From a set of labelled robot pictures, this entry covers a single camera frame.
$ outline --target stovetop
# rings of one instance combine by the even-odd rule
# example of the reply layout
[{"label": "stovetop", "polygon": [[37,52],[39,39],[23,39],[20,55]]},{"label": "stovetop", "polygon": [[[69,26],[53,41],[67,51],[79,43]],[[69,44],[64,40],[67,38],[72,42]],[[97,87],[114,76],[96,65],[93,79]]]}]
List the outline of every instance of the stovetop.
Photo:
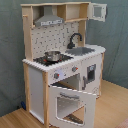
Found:
[{"label": "stovetop", "polygon": [[54,62],[47,61],[45,56],[40,57],[40,58],[36,58],[33,61],[48,67],[48,66],[51,66],[51,65],[54,65],[54,64],[57,64],[57,63],[61,63],[61,62],[70,60],[70,59],[73,59],[73,57],[61,54],[61,59],[58,60],[58,61],[54,61]]}]

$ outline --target wooden play kitchen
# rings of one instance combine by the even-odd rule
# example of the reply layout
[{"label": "wooden play kitchen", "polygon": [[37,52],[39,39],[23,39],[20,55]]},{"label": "wooden play kitchen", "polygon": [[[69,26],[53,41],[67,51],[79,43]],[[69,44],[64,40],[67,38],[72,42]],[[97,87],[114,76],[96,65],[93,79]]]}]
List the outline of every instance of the wooden play kitchen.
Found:
[{"label": "wooden play kitchen", "polygon": [[[106,4],[22,4],[26,108],[44,124],[93,128],[105,49],[85,45],[86,20],[105,21]],[[72,113],[84,108],[83,120]]]}]

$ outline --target cooking pot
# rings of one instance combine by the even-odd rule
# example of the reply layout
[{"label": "cooking pot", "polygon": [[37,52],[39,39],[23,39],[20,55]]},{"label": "cooking pot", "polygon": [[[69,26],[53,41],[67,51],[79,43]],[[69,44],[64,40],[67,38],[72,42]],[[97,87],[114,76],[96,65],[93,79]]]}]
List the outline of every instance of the cooking pot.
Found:
[{"label": "cooking pot", "polygon": [[45,57],[47,61],[58,61],[59,59],[61,59],[61,52],[59,51],[45,52]]}]

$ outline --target floor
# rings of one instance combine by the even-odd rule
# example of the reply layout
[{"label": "floor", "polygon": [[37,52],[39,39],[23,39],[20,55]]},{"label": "floor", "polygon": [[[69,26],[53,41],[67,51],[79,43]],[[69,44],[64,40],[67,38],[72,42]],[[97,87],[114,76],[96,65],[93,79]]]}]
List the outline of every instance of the floor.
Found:
[{"label": "floor", "polygon": [[[82,118],[83,109],[74,115]],[[102,81],[102,96],[96,101],[94,128],[115,128],[128,118],[128,89]],[[19,109],[0,118],[0,128],[44,128],[32,115]]]}]

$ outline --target countertop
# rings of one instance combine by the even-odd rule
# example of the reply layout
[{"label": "countertop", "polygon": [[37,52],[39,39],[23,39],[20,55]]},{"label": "countertop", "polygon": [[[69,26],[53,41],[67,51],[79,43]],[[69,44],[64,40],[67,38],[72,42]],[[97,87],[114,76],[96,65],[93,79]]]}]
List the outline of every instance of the countertop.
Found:
[{"label": "countertop", "polygon": [[71,55],[71,54],[67,54],[67,53],[65,53],[65,50],[64,51],[60,51],[61,54],[71,56],[71,57],[73,57],[73,59],[67,60],[65,62],[57,63],[57,64],[51,65],[49,67],[46,67],[46,66],[41,65],[41,64],[38,64],[36,62],[29,61],[27,59],[24,59],[23,62],[27,63],[28,65],[31,65],[31,66],[33,66],[35,68],[38,68],[39,70],[48,72],[48,71],[56,69],[58,67],[61,67],[61,66],[67,65],[67,64],[71,64],[71,63],[75,63],[75,62],[78,62],[78,61],[82,61],[84,59],[87,59],[87,58],[90,58],[90,57],[93,57],[93,56],[97,56],[97,55],[105,52],[105,48],[103,48],[101,46],[86,44],[85,47],[94,49],[95,51],[94,52],[90,52],[88,54],[85,54],[83,56],[74,56],[74,55]]}]

